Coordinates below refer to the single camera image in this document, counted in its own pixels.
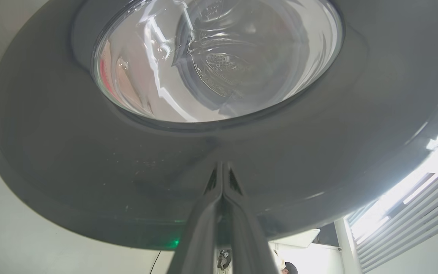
person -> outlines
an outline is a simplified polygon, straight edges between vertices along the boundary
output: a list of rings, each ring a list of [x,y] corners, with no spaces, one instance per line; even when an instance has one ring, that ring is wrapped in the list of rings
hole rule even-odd
[[[290,262],[285,262],[285,268],[281,272],[282,274],[298,274],[297,268]]]

washing machine door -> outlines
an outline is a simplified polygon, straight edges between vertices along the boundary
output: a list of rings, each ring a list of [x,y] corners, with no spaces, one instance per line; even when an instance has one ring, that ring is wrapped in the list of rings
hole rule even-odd
[[[6,184],[136,248],[175,249],[204,199],[259,238],[326,224],[437,135],[438,0],[51,0],[0,63]]]

green indicator light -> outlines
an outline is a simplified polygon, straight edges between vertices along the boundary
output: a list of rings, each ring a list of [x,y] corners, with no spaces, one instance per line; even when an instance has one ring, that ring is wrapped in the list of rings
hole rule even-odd
[[[175,248],[177,248],[177,246],[179,246],[179,243],[180,243],[180,239],[176,238],[176,239],[173,239],[171,242],[169,242],[167,247],[171,248],[171,249],[175,249]]]

washing machine drum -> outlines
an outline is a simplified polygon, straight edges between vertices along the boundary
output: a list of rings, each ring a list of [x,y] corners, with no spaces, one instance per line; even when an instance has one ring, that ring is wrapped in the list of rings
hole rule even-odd
[[[6,184],[130,247],[175,248],[219,171],[268,239],[332,222],[437,135],[438,0],[50,0],[0,64]]]

white wall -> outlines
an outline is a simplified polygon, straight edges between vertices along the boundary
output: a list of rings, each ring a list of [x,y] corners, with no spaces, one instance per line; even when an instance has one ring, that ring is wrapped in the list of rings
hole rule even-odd
[[[438,274],[438,234],[367,274]]]
[[[340,219],[334,222],[339,246],[342,248],[341,255],[346,274],[362,274],[359,264],[358,253],[352,238],[351,228],[346,220]]]
[[[283,244],[270,246],[285,262],[294,264],[299,274],[344,274],[341,252],[337,247],[320,244],[310,244],[308,248]]]

